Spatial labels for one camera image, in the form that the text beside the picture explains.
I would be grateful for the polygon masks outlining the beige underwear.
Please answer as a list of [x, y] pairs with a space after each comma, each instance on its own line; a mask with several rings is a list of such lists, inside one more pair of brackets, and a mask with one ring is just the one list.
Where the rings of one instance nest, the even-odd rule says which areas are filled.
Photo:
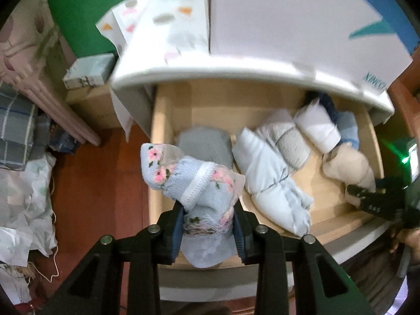
[[369, 192], [376, 191], [374, 172], [367, 157], [352, 148], [349, 142], [322, 156], [322, 171], [326, 177], [341, 181], [346, 186], [355, 185]]

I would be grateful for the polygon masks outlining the white pale-blue garment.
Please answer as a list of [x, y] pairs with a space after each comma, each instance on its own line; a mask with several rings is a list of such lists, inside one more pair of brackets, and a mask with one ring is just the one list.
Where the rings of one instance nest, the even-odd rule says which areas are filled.
[[284, 159], [246, 127], [236, 135], [232, 153], [258, 211], [284, 230], [306, 235], [314, 199], [298, 187]]

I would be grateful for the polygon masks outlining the blue floral knit underwear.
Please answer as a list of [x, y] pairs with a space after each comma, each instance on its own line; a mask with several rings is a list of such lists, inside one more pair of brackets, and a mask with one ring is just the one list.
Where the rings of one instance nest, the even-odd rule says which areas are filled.
[[237, 253], [234, 206], [245, 176], [171, 144], [143, 144], [140, 161], [146, 184], [184, 207], [181, 251], [191, 265], [213, 267]]

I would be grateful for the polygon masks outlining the light blue underwear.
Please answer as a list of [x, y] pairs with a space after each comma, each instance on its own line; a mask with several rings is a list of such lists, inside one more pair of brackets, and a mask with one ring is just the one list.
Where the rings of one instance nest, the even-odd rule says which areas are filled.
[[353, 149], [360, 148], [357, 120], [352, 112], [337, 113], [337, 129], [341, 136], [339, 144], [350, 143]]

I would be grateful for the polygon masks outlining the white folded underwear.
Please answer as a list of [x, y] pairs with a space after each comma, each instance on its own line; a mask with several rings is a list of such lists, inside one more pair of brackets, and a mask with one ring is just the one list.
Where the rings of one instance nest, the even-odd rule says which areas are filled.
[[332, 151], [341, 140], [337, 125], [330, 119], [319, 98], [299, 109], [293, 120], [322, 154]]

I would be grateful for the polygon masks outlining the grey ribbed folded underwear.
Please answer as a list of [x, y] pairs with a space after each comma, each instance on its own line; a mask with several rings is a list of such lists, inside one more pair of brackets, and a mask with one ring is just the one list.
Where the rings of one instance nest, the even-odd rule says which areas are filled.
[[177, 146], [189, 156], [232, 169], [234, 159], [230, 134], [219, 128], [192, 127], [181, 132]]

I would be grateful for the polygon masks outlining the honeycomb patterned folded underwear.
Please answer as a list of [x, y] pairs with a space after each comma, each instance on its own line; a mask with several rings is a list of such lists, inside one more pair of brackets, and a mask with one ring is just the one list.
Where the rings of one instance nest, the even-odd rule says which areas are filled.
[[302, 169], [310, 158], [310, 147], [287, 109], [276, 109], [256, 134], [283, 158], [290, 175]]

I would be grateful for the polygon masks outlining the dark navy folded underwear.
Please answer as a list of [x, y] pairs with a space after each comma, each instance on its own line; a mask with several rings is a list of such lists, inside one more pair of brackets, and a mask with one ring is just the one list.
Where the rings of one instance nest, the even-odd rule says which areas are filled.
[[319, 103], [326, 109], [332, 122], [336, 124], [338, 111], [332, 101], [332, 98], [324, 92], [310, 90], [305, 93], [304, 105], [310, 104], [314, 99], [319, 99]]

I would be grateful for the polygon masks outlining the wooden drawer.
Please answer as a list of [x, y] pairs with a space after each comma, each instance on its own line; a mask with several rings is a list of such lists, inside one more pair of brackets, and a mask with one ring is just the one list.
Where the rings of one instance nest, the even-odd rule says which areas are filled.
[[291, 85], [233, 80], [165, 83], [157, 88], [151, 142], [141, 149], [150, 218], [176, 201], [185, 208], [181, 249], [190, 267], [222, 265], [236, 254], [234, 207], [281, 234], [321, 243], [369, 220], [345, 199], [351, 182], [369, 188], [384, 175], [365, 106], [340, 99], [355, 115], [359, 149], [340, 142], [334, 124], [322, 137], [310, 118], [317, 102]]

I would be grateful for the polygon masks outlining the brown wooden chair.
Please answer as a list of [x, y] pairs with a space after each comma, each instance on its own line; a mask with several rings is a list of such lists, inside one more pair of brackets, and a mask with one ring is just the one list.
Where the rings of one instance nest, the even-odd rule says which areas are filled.
[[419, 140], [419, 46], [412, 55], [411, 64], [391, 84], [388, 93], [410, 135]]

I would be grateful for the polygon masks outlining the white green-printed crumpled sheet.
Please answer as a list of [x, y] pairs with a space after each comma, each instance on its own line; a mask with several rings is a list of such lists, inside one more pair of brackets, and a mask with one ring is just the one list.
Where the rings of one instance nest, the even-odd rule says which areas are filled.
[[50, 184], [56, 158], [44, 154], [23, 171], [1, 169], [1, 286], [12, 304], [31, 301], [29, 254], [57, 247]]

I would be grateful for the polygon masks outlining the brown cardboard box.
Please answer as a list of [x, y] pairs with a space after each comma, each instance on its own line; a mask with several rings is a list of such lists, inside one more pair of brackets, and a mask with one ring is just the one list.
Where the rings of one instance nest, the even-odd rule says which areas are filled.
[[94, 130], [121, 127], [108, 85], [68, 90], [65, 101]]

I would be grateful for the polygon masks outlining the white storage box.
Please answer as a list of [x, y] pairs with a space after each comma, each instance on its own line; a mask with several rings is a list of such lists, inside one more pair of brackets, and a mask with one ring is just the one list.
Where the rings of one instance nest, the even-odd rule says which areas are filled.
[[210, 0], [210, 32], [214, 54], [293, 63], [377, 94], [419, 44], [396, 0]]

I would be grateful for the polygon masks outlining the plaid grey folded cloth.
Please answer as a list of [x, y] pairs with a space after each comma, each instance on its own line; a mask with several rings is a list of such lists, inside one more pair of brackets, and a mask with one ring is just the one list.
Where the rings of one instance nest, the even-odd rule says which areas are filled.
[[23, 171], [29, 161], [45, 154], [51, 119], [5, 82], [0, 98], [1, 168]]

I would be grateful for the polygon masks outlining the small pale blue box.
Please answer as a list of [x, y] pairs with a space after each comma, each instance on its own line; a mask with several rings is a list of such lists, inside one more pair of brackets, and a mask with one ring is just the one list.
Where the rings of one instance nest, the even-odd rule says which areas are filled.
[[64, 75], [63, 84], [67, 90], [104, 85], [115, 63], [116, 57], [113, 53], [78, 58]]

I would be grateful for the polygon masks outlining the patterned white table cloth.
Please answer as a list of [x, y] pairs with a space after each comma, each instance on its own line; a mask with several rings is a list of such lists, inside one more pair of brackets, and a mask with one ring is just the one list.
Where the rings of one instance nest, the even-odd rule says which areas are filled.
[[124, 61], [163, 65], [209, 53], [208, 0], [125, 0], [96, 28]]

